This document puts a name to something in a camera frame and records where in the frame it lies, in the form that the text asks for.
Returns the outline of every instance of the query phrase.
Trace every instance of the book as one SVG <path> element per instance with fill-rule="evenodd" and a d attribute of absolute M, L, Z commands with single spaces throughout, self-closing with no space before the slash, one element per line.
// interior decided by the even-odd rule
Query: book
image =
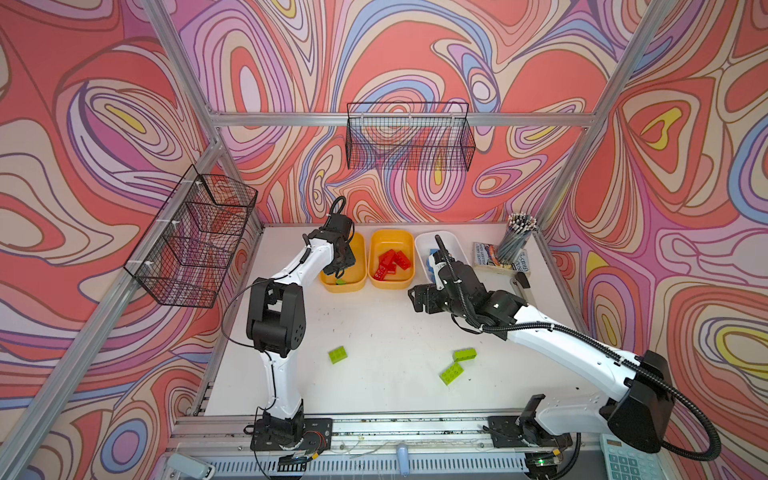
<path fill-rule="evenodd" d="M 509 264 L 498 260 L 496 257 L 496 245 L 475 242 L 474 247 L 472 262 L 475 268 L 496 273 L 507 273 L 508 275 L 512 275 L 515 272 L 528 273 L 531 271 L 528 265 L 528 252 L 525 249 L 521 249 L 515 261 Z"/>

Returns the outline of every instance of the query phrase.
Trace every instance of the mounting plate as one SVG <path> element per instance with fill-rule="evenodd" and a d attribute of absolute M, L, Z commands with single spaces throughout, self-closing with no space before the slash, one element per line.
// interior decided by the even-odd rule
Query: mounting plate
<path fill-rule="evenodd" d="M 260 424 L 261 419 L 256 421 L 256 428 L 253 429 L 253 434 L 250 437 L 250 449 L 254 452 L 278 452 L 283 448 L 277 443 L 277 440 L 268 432 L 264 432 L 263 424 Z M 333 435 L 333 419 L 304 419 L 304 434 L 303 441 L 298 445 L 298 449 L 307 450 L 311 452 L 319 449 L 320 437 L 309 433 L 311 431 L 319 432 L 326 440 L 326 444 L 323 449 L 327 450 L 331 448 L 331 435 Z"/>
<path fill-rule="evenodd" d="M 520 427 L 518 427 L 515 422 L 517 421 L 518 416 L 517 415 L 510 415 L 510 416 L 492 416 L 488 417 L 488 427 L 491 430 L 495 430 L 496 432 L 501 433 L 504 437 L 500 435 L 494 435 L 491 433 L 491 439 L 493 440 L 493 446 L 497 449 L 503 449 L 508 447 L 529 447 L 530 445 L 527 445 L 525 442 L 523 442 L 522 437 L 520 439 L 516 439 L 517 437 L 522 434 L 522 430 Z M 570 447 L 573 445 L 573 440 L 571 439 L 571 436 L 569 434 L 563 434 L 558 435 L 557 437 L 553 437 L 552 435 L 549 435 L 547 432 L 542 431 L 541 432 L 541 438 L 538 442 L 538 446 L 540 447 L 558 447 L 560 449 L 564 449 L 565 447 Z"/>

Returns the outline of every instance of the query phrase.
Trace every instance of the calculator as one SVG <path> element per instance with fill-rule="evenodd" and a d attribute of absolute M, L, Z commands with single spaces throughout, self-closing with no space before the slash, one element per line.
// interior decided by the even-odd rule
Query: calculator
<path fill-rule="evenodd" d="M 609 480 L 664 480 L 656 454 L 634 449 L 613 435 L 600 435 Z"/>

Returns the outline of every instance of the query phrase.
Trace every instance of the white bin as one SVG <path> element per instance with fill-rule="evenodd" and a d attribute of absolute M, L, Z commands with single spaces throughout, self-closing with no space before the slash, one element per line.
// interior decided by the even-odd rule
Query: white bin
<path fill-rule="evenodd" d="M 427 280 L 431 283 L 435 282 L 435 275 L 432 273 L 429 267 L 429 256 L 432 254 L 432 250 L 437 250 L 437 242 L 435 241 L 435 235 L 439 235 L 442 239 L 445 248 L 448 252 L 459 262 L 466 263 L 472 266 L 467 261 L 467 256 L 464 254 L 462 245 L 458 242 L 458 238 L 451 232 L 445 230 L 438 230 L 436 232 L 422 233 L 414 240 L 416 248 L 416 255 L 419 256 L 419 263 L 422 265 L 424 274 L 427 276 Z"/>

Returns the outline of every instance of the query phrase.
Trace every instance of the red lego brick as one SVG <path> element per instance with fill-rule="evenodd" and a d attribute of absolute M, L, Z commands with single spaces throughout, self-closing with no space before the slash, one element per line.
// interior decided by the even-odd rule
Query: red lego brick
<path fill-rule="evenodd" d="M 384 280 L 384 277 L 389 273 L 390 266 L 394 266 L 394 263 L 392 263 L 394 258 L 394 250 L 388 250 L 382 255 L 379 255 L 379 268 L 376 270 L 376 274 L 373 276 L 373 278 L 379 281 Z"/>
<path fill-rule="evenodd" d="M 398 252 L 395 254 L 395 258 L 392 259 L 400 268 L 403 270 L 407 270 L 411 268 L 411 261 L 408 260 L 408 257 L 401 251 L 398 250 Z"/>

